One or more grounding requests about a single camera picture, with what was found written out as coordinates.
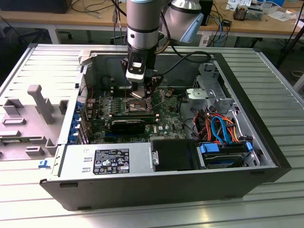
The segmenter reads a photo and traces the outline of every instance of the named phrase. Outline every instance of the label sticker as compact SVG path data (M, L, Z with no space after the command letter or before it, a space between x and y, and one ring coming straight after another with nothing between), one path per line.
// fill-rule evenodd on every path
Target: label sticker
M234 163L234 160L215 161L215 162L211 162L207 166L207 169L223 169L223 168L227 168L230 165L233 165L233 163Z
M96 150L93 173L118 174L130 172L129 149Z

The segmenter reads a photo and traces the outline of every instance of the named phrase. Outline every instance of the power supply label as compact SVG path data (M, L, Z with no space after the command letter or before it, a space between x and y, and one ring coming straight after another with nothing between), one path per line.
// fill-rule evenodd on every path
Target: power supply label
M129 149L96 150L93 173L118 174L130 172Z

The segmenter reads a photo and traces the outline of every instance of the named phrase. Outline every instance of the robotic arm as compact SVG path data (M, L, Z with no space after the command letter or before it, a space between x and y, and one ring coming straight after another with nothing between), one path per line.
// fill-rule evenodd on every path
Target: robotic arm
M199 0L127 0L128 58L122 66L137 98L148 97L163 79L154 70L156 49L166 34L159 32L161 11L171 38L180 42L190 43L203 20Z

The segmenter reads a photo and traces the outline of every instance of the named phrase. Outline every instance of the motherboard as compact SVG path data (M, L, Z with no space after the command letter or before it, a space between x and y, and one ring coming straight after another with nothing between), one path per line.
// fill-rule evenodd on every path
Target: motherboard
M146 99L129 91L100 91L87 101L90 144L145 143L153 139L185 139L178 114L179 95L160 89Z

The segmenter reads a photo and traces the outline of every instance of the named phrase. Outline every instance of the aluminum extrusion table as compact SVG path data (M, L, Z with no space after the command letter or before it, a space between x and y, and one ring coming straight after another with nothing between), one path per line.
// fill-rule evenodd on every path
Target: aluminum extrusion table
M52 84L53 102L69 99L80 72L82 50L115 46L38 45L21 57L0 88L5 97L26 94L27 83ZM180 47L194 51L197 47ZM263 184L242 199L135 208L67 211L38 184L39 160L0 161L0 227L303 227L304 101L259 52L244 48L206 48L222 53L293 169L275 183Z

